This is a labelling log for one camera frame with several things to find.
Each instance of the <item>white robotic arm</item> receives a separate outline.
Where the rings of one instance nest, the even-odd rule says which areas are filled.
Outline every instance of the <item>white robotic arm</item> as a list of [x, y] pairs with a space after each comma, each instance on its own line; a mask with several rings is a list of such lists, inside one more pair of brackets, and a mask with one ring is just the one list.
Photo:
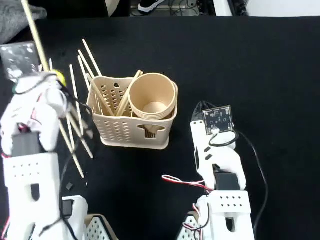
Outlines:
[[[68, 101], [55, 73], [35, 73], [18, 80], [15, 95], [1, 119], [10, 209], [8, 240], [29, 240], [31, 235], [33, 240], [73, 239], [62, 220], [53, 224], [61, 219], [59, 161], [54, 150], [60, 118], [67, 112]], [[39, 199], [32, 197], [34, 185], [38, 185]], [[70, 203], [67, 221], [81, 240], [88, 204], [81, 196], [63, 201]], [[49, 225], [52, 227], [40, 234]]]
[[213, 191], [198, 199], [193, 207], [196, 214], [186, 217], [177, 240], [254, 240], [246, 177], [236, 143], [209, 145], [227, 143], [236, 137], [235, 132], [213, 138], [207, 135], [205, 119], [194, 120], [190, 126], [196, 170]]

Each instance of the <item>black fabric surface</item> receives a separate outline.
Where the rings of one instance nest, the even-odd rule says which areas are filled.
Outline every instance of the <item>black fabric surface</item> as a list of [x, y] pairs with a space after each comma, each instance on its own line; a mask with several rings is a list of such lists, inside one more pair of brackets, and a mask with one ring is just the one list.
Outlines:
[[[79, 98], [87, 89], [77, 50], [87, 40], [102, 73], [110, 77], [163, 73], [179, 87], [178, 115], [165, 150], [107, 147], [95, 129], [88, 140], [95, 159], [81, 147], [86, 171], [80, 179], [72, 163], [64, 195], [82, 195], [89, 213], [106, 216], [121, 240], [173, 240], [192, 203], [203, 194], [192, 186], [163, 182], [162, 174], [195, 181], [190, 130], [197, 102], [231, 105], [235, 126], [251, 139], [269, 183], [269, 201], [257, 239], [317, 239], [320, 219], [319, 56], [320, 18], [119, 18], [52, 20], [38, 23], [48, 58], [69, 77], [73, 64]], [[12, 85], [2, 79], [0, 110]], [[69, 156], [63, 141], [61, 164]], [[264, 185], [252, 149], [237, 141], [250, 196], [252, 218]], [[8, 195], [0, 185], [1, 223]]]

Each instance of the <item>paper cup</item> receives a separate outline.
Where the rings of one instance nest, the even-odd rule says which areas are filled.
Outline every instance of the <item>paper cup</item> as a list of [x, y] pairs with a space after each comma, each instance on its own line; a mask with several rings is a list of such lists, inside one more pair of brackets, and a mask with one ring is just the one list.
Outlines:
[[133, 112], [146, 120], [167, 117], [176, 105], [176, 88], [165, 75], [147, 73], [138, 77], [129, 89], [129, 102]]

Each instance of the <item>plastic basket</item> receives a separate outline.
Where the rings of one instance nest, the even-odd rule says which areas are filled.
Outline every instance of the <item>plastic basket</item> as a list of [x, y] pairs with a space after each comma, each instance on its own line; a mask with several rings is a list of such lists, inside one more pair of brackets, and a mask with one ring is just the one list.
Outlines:
[[[93, 79], [113, 112], [118, 108], [132, 80], [132, 77], [112, 78], [106, 76], [97, 76]], [[178, 87], [176, 84], [174, 85], [177, 92], [176, 102], [178, 103]], [[133, 112], [130, 104], [125, 109], [123, 116], [110, 116], [92, 87], [86, 104], [92, 109], [93, 121], [104, 145], [162, 150], [169, 144], [169, 133], [177, 116], [177, 104], [168, 119], [156, 121], [131, 117]], [[161, 126], [161, 129], [157, 133], [151, 133], [144, 128], [145, 125]]]

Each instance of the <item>red and white wire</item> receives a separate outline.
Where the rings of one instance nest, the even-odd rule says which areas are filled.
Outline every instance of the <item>red and white wire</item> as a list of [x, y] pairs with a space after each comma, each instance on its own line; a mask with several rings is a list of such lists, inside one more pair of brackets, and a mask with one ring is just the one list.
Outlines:
[[5, 223], [4, 227], [3, 227], [3, 231], [2, 231], [2, 235], [1, 235], [1, 239], [2, 240], [5, 240], [5, 235], [6, 235], [7, 231], [8, 231], [9, 225], [10, 225], [10, 217], [8, 217], [6, 223]]
[[174, 177], [174, 176], [170, 176], [170, 175], [162, 175], [162, 179], [169, 182], [169, 183], [174, 183], [174, 184], [185, 184], [185, 185], [190, 185], [190, 186], [194, 186], [194, 187], [199, 187], [199, 188], [203, 188], [209, 192], [212, 192], [213, 189], [201, 184], [204, 183], [205, 181], [182, 181], [181, 179]]

